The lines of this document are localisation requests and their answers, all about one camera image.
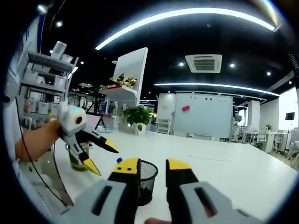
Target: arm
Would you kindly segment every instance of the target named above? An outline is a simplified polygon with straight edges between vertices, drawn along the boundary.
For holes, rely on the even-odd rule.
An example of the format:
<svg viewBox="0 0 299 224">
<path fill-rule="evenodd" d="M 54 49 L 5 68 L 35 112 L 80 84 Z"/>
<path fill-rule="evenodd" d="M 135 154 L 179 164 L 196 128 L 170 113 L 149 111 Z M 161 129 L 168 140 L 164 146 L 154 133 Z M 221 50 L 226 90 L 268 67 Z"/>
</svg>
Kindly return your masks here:
<svg viewBox="0 0 299 224">
<path fill-rule="evenodd" d="M 24 142 L 32 161 L 39 159 L 55 143 L 60 137 L 59 129 L 59 120 L 54 120 L 24 134 Z M 30 161 L 22 138 L 15 144 L 15 154 L 21 161 Z"/>
</svg>

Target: green plant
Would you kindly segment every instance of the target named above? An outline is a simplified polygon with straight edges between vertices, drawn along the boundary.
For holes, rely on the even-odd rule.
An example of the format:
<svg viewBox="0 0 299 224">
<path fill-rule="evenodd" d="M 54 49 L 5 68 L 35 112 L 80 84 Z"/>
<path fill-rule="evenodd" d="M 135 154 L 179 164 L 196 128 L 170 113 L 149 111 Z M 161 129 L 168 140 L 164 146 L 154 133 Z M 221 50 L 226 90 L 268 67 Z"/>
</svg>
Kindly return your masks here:
<svg viewBox="0 0 299 224">
<path fill-rule="evenodd" d="M 268 130 L 272 130 L 272 125 L 267 124 L 266 127 L 268 128 Z"/>
<path fill-rule="evenodd" d="M 127 119 L 127 122 L 132 125 L 133 123 L 143 123 L 147 125 L 151 118 L 151 110 L 146 109 L 143 106 L 129 107 L 122 111 L 123 116 Z M 138 125 L 139 131 L 142 130 L 142 125 Z"/>
</svg>

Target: yellow eye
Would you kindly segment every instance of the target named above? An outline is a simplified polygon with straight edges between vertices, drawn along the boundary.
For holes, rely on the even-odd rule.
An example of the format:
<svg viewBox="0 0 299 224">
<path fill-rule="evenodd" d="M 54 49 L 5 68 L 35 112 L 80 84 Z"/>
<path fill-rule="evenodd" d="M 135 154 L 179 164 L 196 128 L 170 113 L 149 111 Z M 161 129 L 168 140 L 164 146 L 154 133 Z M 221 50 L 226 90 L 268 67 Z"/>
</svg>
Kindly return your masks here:
<svg viewBox="0 0 299 224">
<path fill-rule="evenodd" d="M 80 124 L 82 122 L 82 116 L 81 115 L 78 115 L 76 118 L 75 118 L 75 124 Z"/>
</svg>

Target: ceiling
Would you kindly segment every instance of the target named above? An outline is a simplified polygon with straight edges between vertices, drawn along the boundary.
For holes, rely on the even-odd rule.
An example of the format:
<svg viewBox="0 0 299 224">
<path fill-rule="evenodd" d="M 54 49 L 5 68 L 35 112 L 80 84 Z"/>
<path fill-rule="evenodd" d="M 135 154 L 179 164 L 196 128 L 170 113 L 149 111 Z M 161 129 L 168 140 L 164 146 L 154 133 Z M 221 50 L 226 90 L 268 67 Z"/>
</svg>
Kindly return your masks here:
<svg viewBox="0 0 299 224">
<path fill-rule="evenodd" d="M 95 47 L 117 31 L 136 21 L 161 12 L 191 7 L 218 7 L 243 12 L 270 24 L 258 8 L 246 0 L 151 0 L 140 3 L 127 0 L 114 1 L 55 1 L 57 15 L 46 17 L 43 31 L 42 52 L 50 54 L 56 41 L 67 44 L 65 53 L 80 57 L 71 88 L 86 92 L 80 83 L 89 83 L 98 88 L 101 84 L 113 84 L 115 64 L 112 60 L 147 47 L 149 49 L 142 86 L 142 99 L 156 99 L 156 95 L 174 91 L 215 91 L 244 94 L 271 100 L 273 97 L 260 93 L 202 86 L 154 86 L 155 83 L 197 82 L 228 84 L 267 90 L 287 75 L 292 65 L 287 46 L 281 34 L 243 19 L 211 14 L 193 14 L 172 17 L 133 30 L 99 51 Z M 57 28 L 57 21 L 63 26 Z M 221 54 L 222 67 L 219 74 L 191 73 L 188 66 L 178 66 L 185 55 Z M 292 85 L 284 85 L 282 92 Z M 237 98 L 238 104 L 246 98 Z"/>
</svg>

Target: potted plant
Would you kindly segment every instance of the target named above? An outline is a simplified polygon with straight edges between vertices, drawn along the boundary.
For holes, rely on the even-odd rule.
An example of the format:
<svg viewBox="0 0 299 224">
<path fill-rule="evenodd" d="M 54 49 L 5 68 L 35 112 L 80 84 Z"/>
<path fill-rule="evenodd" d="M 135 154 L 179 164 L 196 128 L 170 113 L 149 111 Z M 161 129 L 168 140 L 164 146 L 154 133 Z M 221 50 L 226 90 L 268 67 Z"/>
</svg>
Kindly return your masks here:
<svg viewBox="0 0 299 224">
<path fill-rule="evenodd" d="M 266 127 L 268 128 L 269 131 L 272 130 L 272 125 L 267 124 Z"/>
<path fill-rule="evenodd" d="M 145 133 L 146 125 L 151 118 L 150 113 L 151 110 L 143 106 L 129 107 L 122 111 L 127 122 L 134 128 L 136 135 L 143 135 Z"/>
</svg>

